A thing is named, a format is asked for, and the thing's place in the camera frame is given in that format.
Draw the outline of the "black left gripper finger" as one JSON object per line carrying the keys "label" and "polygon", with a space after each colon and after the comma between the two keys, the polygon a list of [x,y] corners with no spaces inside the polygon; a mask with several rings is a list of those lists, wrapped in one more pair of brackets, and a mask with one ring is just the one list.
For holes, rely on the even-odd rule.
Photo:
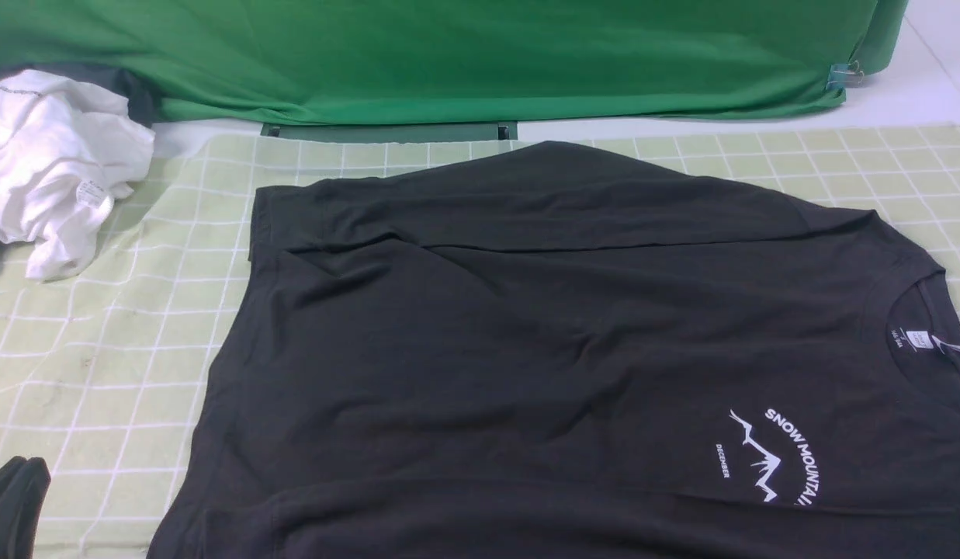
{"label": "black left gripper finger", "polygon": [[48,485],[40,457],[12,457],[0,468],[0,558],[32,558]]}

